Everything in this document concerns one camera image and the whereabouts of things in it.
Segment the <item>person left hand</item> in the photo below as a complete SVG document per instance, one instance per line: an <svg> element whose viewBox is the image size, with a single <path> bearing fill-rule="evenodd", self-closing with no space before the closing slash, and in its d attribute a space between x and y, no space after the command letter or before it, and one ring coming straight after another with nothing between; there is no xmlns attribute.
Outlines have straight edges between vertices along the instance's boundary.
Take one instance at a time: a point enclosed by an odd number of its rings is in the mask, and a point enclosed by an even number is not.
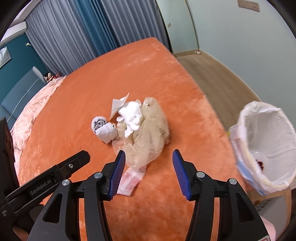
<svg viewBox="0 0 296 241"><path fill-rule="evenodd" d="M29 234L25 230L21 229L20 227L14 226L13 231L21 241L28 240Z"/></svg>

